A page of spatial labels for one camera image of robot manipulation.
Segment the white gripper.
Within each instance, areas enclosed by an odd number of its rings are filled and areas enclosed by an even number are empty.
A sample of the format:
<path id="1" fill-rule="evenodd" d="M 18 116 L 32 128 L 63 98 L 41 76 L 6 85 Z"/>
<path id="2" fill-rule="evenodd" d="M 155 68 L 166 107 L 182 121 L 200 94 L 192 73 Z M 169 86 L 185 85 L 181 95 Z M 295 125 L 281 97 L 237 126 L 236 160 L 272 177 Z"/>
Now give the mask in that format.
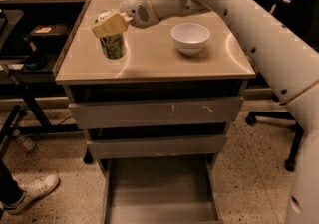
<path id="1" fill-rule="evenodd" d="M 136 28 L 147 28 L 160 22 L 151 0 L 125 0 L 120 11 L 107 10 L 98 15 L 92 27 L 97 38 L 122 34 L 130 23 Z"/>

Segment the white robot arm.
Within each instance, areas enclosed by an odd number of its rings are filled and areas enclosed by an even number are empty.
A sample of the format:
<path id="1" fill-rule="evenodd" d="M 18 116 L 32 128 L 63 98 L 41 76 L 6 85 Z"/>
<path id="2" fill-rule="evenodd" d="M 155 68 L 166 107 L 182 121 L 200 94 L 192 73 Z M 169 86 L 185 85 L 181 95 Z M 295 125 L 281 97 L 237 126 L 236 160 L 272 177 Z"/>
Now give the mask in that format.
<path id="1" fill-rule="evenodd" d="M 253 0 L 126 0 L 93 27 L 99 37 L 205 9 L 228 26 L 304 130 L 286 224 L 319 224 L 319 55 Z"/>

